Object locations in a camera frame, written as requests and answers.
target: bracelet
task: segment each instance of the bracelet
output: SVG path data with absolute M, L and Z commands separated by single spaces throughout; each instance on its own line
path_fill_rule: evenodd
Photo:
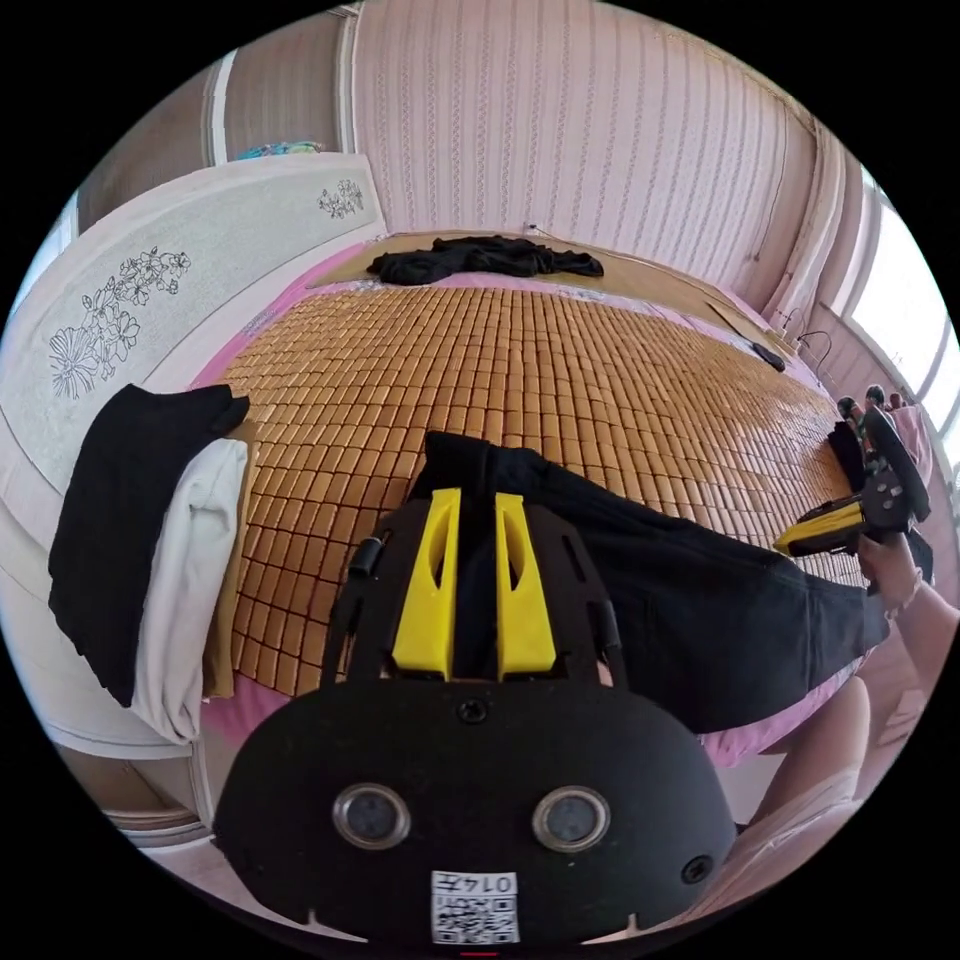
M 902 600 L 892 609 L 884 611 L 883 616 L 887 623 L 893 623 L 907 609 L 907 607 L 913 603 L 913 601 L 917 598 L 917 594 L 920 592 L 920 586 L 922 583 L 923 571 L 917 567 L 913 572 L 913 586 L 910 589 L 910 593 L 907 594 L 906 600 Z

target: white towel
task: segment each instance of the white towel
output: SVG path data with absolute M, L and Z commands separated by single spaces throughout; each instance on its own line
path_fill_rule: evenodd
M 194 457 L 157 541 L 131 709 L 173 743 L 200 735 L 203 650 L 237 536 L 246 463 L 239 440 L 215 440 Z

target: yellow bracket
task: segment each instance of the yellow bracket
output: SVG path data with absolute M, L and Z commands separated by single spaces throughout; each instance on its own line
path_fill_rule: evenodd
M 790 546 L 802 543 L 812 537 L 840 533 L 844 530 L 855 529 L 863 523 L 863 510 L 859 503 L 849 503 L 839 510 L 821 514 L 802 523 L 795 523 L 785 530 L 774 543 L 773 549 L 780 553 L 790 554 Z
M 557 652 L 523 497 L 498 493 L 495 511 L 498 679 L 548 673 Z
M 435 490 L 393 645 L 401 671 L 453 673 L 460 491 Z

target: hand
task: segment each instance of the hand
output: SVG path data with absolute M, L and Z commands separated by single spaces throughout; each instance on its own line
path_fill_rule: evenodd
M 876 583 L 887 609 L 904 603 L 913 591 L 916 564 L 910 545 L 902 533 L 877 543 L 860 537 L 857 544 L 860 571 L 871 583 Z

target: mounting hole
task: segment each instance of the mounting hole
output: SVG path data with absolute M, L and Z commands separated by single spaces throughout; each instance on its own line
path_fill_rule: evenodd
M 487 705 L 482 700 L 464 700 L 457 707 L 457 716 L 464 723 L 483 723 L 487 719 Z
M 548 850 L 579 853 L 599 843 L 610 826 L 610 807 L 589 787 L 551 790 L 533 811 L 533 833 Z
M 362 850 L 389 850 L 410 832 L 410 812 L 400 796 L 378 783 L 358 783 L 333 803 L 333 825 Z
M 713 857 L 704 854 L 700 857 L 694 857 L 680 871 L 680 879 L 692 886 L 695 883 L 702 883 L 711 873 L 713 873 Z

